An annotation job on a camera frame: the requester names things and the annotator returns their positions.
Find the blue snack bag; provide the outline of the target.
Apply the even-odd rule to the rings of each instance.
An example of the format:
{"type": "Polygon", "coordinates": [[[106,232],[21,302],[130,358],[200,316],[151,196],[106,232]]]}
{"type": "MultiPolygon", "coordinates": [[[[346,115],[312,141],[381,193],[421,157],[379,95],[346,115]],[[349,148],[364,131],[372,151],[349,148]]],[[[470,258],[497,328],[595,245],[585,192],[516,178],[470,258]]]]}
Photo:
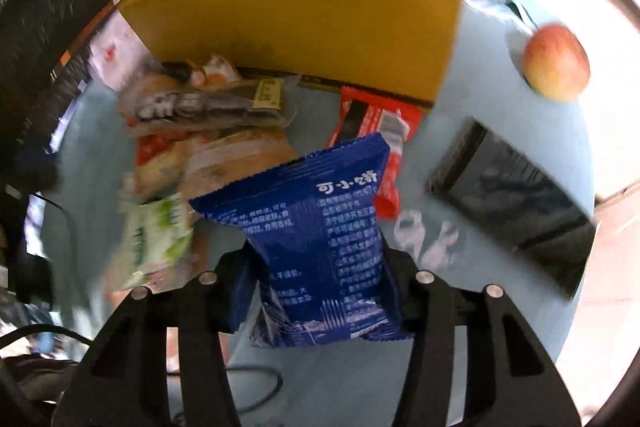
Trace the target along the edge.
{"type": "Polygon", "coordinates": [[[383,235],[375,150],[344,143],[191,199],[209,221],[240,229],[264,259],[252,343],[262,348],[383,339],[383,235]]]}

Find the rice cracker pack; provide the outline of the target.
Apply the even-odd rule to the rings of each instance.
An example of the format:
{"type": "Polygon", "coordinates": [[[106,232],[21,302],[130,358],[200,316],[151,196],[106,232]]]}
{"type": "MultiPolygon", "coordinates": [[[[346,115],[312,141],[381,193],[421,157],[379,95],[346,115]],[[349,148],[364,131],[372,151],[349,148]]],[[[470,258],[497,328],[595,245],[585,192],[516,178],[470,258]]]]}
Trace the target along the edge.
{"type": "Polygon", "coordinates": [[[144,136],[134,156],[134,195],[149,199],[175,185],[182,177],[191,145],[188,141],[160,141],[144,136]]]}

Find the red snack packet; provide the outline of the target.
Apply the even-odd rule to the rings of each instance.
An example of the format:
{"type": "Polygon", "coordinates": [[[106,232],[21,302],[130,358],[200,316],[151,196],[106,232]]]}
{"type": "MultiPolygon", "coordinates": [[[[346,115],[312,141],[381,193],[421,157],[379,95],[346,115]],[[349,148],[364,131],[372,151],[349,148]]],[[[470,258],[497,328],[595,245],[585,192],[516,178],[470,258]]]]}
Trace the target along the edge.
{"type": "Polygon", "coordinates": [[[422,117],[419,107],[396,98],[352,87],[341,89],[338,123],[328,147],[358,142],[358,145],[349,145],[352,156],[369,150],[378,154],[374,167],[378,176],[375,208],[382,220],[394,220],[399,216],[397,178],[402,155],[405,144],[416,134],[422,117]]]}

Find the green white snack bag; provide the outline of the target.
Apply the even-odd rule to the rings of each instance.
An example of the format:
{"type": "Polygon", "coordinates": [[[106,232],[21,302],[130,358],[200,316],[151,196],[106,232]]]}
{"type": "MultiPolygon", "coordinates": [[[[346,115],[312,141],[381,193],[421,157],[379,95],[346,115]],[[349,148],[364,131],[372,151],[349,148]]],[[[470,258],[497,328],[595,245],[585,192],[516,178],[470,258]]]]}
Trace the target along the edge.
{"type": "Polygon", "coordinates": [[[190,273],[192,235],[188,205],[180,193],[129,205],[112,264],[114,288],[148,286],[159,293],[182,286],[190,273]]]}

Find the black tablet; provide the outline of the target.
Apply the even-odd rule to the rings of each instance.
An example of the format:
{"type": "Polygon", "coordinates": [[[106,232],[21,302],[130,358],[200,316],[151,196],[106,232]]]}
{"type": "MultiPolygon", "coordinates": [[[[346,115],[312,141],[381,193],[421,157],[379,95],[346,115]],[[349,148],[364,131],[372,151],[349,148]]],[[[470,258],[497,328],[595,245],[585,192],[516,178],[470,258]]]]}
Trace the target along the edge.
{"type": "Polygon", "coordinates": [[[426,184],[495,241],[525,255],[566,297],[576,295],[597,228],[552,176],[470,118],[426,184]]]}

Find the black clear duck snack bag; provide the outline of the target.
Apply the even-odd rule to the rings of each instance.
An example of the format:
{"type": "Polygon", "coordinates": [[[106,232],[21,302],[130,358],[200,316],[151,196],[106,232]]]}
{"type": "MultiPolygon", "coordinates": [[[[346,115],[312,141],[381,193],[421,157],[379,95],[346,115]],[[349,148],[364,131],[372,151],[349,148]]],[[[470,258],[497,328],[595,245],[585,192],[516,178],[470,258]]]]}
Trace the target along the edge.
{"type": "Polygon", "coordinates": [[[241,80],[196,89],[167,75],[149,74],[122,91],[118,111],[131,135],[283,128],[295,116],[288,95],[299,75],[241,80]]]}

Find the white floral tissue pack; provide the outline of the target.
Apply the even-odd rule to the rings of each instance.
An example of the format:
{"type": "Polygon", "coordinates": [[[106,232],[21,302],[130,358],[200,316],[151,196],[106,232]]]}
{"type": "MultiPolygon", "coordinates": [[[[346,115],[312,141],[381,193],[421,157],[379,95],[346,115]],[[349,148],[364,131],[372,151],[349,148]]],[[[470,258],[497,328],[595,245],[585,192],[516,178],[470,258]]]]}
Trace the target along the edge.
{"type": "Polygon", "coordinates": [[[115,92],[124,90],[150,57],[148,48],[118,11],[90,42],[91,69],[115,92]]]}

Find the red yellow apple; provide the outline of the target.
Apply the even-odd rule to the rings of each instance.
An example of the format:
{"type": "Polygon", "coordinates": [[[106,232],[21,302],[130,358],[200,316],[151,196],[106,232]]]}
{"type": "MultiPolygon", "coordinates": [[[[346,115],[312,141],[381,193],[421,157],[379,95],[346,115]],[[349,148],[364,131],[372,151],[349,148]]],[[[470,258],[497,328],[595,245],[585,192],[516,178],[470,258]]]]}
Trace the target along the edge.
{"type": "Polygon", "coordinates": [[[560,23],[542,25],[530,36],[522,62],[529,86],[555,102],[575,102],[591,78],[584,47],[560,23]]]}

